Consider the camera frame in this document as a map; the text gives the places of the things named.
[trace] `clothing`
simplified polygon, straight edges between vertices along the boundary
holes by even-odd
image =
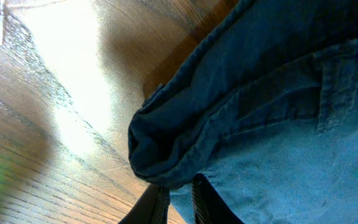
[[[358,0],[240,1],[134,115],[129,160],[189,223],[197,173],[244,223],[358,223]]]

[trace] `wooden table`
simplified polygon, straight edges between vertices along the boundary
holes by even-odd
[[[122,219],[132,115],[235,3],[1,0],[0,223]]]

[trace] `dark blue fabric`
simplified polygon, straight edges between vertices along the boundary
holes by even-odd
[[[135,114],[129,160],[187,222],[202,173],[244,223],[358,223],[358,0],[240,1]]]

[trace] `wooden surface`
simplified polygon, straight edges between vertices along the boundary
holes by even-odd
[[[147,186],[127,160],[132,115],[235,3],[0,2],[0,223],[123,218]]]

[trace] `folded garment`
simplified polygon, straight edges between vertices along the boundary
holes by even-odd
[[[358,223],[358,0],[240,1],[129,126],[191,223],[203,174],[245,223]]]

